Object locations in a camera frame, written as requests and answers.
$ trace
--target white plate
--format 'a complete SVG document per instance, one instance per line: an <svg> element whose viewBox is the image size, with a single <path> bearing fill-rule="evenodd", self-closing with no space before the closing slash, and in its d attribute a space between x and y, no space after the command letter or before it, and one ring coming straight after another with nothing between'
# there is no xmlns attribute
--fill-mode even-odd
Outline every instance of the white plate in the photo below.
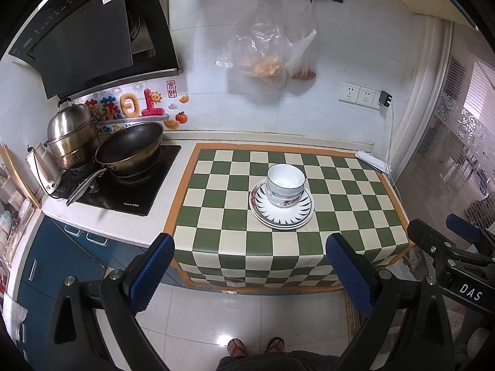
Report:
<svg viewBox="0 0 495 371"><path fill-rule="evenodd" d="M314 213L314 200L304 190L298 203L289 208L273 205L266 197L266 181L258 182L249 194L249 207L265 225L278 229L295 229L306 224Z"/></svg>

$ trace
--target person's feet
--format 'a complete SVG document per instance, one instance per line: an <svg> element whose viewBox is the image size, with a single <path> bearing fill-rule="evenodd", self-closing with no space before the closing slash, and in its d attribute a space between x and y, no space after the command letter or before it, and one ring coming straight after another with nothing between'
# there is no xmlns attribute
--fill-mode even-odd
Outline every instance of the person's feet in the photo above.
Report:
<svg viewBox="0 0 495 371"><path fill-rule="evenodd" d="M265 353L285 352L285 343L281 337L274 337L268 342Z"/></svg>
<svg viewBox="0 0 495 371"><path fill-rule="evenodd" d="M227 344L227 351L231 357L247 357L246 347L239 339L232 339Z"/></svg>

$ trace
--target cabinet handle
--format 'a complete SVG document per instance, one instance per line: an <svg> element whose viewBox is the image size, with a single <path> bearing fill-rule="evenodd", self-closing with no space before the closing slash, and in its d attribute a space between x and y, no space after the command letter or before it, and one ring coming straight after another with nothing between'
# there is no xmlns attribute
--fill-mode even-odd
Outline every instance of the cabinet handle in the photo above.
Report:
<svg viewBox="0 0 495 371"><path fill-rule="evenodd" d="M86 240L88 240L89 242L91 242L93 244L101 245L102 247L106 247L108 245L108 238L105 239L105 242L104 243L100 243L99 241L96 241L96 240L91 239L89 233L86 234Z"/></svg>
<svg viewBox="0 0 495 371"><path fill-rule="evenodd" d="M74 233L74 232L71 232L69 229L67 229L67 227L71 227L69 225L65 225L63 227L64 231L67 233L67 234L70 234L70 235L73 235L74 237L81 237L83 234L84 234L84 230L81 230L80 228L76 229L77 230L77 233Z"/></svg>
<svg viewBox="0 0 495 371"><path fill-rule="evenodd" d="M36 272L36 267L38 266L38 260L35 258L34 259L34 262L33 262L33 267L31 268L31 272L29 273L29 277L28 277L28 280L30 282L33 281L34 279L34 272Z"/></svg>

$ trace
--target black plug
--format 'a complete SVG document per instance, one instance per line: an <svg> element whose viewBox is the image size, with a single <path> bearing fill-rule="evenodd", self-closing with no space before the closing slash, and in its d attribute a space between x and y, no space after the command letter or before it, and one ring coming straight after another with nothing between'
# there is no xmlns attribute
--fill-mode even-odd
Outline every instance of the black plug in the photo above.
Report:
<svg viewBox="0 0 495 371"><path fill-rule="evenodd" d="M388 107L390 106L391 102L392 102L392 95L389 95L387 92L382 90L382 93L380 93L380 97L378 98L378 103L380 103L380 105Z"/></svg>

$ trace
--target silver handle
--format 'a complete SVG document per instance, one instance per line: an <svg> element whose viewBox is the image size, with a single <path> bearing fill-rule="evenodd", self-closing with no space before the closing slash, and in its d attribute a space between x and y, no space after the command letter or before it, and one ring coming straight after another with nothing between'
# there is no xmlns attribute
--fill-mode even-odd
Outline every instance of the silver handle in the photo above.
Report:
<svg viewBox="0 0 495 371"><path fill-rule="evenodd" d="M77 229L77 233L74 233L74 232L71 232L70 230L67 229L67 227L70 227L68 226L67 224L63 227L64 231L67 233L67 234L70 234L70 235L73 235L74 237L81 237L83 234L84 234L84 230L81 230L80 228Z"/></svg>
<svg viewBox="0 0 495 371"><path fill-rule="evenodd" d="M34 272L36 272L36 267L38 266L38 260L35 258L34 259L34 262L33 262L33 267L31 268L31 272L29 273L29 277L28 277L28 280L30 282L33 281L34 279Z"/></svg>
<svg viewBox="0 0 495 371"><path fill-rule="evenodd" d="M100 168L99 170L95 171L91 176L86 178L79 187L77 187L74 192L70 195L69 199L67 200L67 203L65 204L66 206L69 206L70 204L73 204L75 201L77 201L81 196L86 192L86 190L89 188L93 180L98 177L100 174L106 171L105 168Z"/></svg>
<svg viewBox="0 0 495 371"><path fill-rule="evenodd" d="M102 247L106 247L108 245L108 238L105 239L104 243L100 243L99 241L91 239L89 233L86 235L86 240L90 241L93 244L101 245Z"/></svg>

